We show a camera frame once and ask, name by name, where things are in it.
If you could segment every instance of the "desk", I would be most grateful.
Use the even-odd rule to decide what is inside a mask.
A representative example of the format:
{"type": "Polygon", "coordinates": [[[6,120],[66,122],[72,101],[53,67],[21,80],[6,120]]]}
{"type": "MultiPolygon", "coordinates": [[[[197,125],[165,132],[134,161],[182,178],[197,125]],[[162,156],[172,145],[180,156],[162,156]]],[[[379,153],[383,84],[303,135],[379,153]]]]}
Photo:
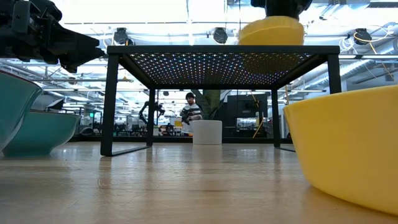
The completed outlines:
{"type": "MultiPolygon", "coordinates": [[[[324,62],[328,62],[330,93],[341,92],[339,53],[338,46],[109,46],[101,155],[152,147],[156,90],[270,90],[272,119],[277,121],[277,90],[324,62]],[[113,152],[119,64],[149,89],[148,135],[144,147],[113,152]]],[[[273,133],[274,147],[280,148],[279,122],[274,123],[273,133]]]]}

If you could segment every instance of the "blue bowl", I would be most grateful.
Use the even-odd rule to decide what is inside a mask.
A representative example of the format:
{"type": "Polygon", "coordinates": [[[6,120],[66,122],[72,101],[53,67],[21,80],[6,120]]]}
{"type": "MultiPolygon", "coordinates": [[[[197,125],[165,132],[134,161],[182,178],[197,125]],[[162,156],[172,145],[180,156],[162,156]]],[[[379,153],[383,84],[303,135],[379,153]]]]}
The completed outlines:
{"type": "Polygon", "coordinates": [[[2,153],[7,157],[48,155],[72,138],[79,120],[72,114],[31,111],[2,153]]]}
{"type": "Polygon", "coordinates": [[[17,134],[43,90],[28,80],[0,72],[0,152],[17,134]]]}

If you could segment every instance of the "white pot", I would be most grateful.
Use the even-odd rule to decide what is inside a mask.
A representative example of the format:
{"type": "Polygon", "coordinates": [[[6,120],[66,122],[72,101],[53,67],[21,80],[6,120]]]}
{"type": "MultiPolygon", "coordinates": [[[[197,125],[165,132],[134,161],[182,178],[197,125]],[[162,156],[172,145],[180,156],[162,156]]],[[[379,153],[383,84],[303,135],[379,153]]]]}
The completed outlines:
{"type": "Polygon", "coordinates": [[[193,143],[206,145],[220,145],[223,142],[223,122],[221,121],[193,121],[193,143]]]}

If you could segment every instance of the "person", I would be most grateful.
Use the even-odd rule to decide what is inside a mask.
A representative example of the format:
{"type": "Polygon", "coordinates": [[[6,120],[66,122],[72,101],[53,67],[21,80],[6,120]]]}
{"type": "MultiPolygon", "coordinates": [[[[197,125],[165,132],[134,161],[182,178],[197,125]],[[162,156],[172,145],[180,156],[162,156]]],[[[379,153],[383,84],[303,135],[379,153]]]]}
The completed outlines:
{"type": "MultiPolygon", "coordinates": [[[[187,93],[185,99],[187,100],[188,105],[185,105],[183,110],[188,111],[188,121],[197,121],[203,119],[203,112],[195,103],[195,95],[193,93],[187,93]]],[[[184,136],[189,136],[189,134],[192,134],[192,123],[183,123],[182,133],[184,136]]]]}

